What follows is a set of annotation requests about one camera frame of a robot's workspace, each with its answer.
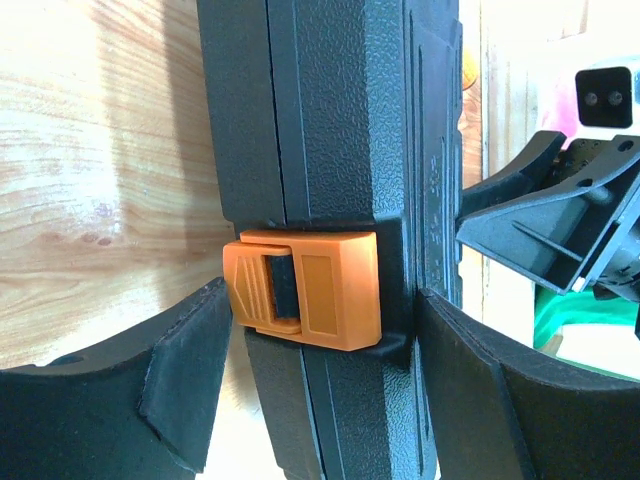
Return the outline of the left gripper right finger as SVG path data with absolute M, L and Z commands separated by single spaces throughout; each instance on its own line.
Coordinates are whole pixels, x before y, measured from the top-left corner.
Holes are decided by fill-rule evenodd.
M 526 347 L 430 289 L 417 300 L 443 478 L 638 478 L 637 382 Z

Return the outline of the black plastic tool case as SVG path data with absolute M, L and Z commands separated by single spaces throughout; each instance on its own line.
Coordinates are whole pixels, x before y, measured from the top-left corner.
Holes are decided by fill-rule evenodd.
M 417 292 L 461 299 L 462 26 L 454 1 L 201 1 L 224 217 L 376 234 L 382 339 L 353 353 L 246 329 L 289 479 L 431 479 Z

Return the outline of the orange case latch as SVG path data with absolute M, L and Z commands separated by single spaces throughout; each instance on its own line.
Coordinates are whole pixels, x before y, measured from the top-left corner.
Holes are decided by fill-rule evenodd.
M 382 338 L 373 232 L 245 231 L 223 249 L 236 322 L 342 351 Z

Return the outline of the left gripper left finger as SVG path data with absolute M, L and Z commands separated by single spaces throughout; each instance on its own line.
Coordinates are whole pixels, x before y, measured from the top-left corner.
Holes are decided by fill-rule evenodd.
M 232 314 L 215 279 L 44 366 L 1 373 L 5 479 L 192 479 L 206 465 Z

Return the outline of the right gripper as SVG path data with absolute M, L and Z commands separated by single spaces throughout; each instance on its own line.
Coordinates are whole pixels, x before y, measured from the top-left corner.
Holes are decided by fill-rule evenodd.
M 638 303 L 639 138 L 577 139 L 561 151 L 566 139 L 536 132 L 465 189 L 456 238 L 558 294 L 589 287 L 598 300 Z

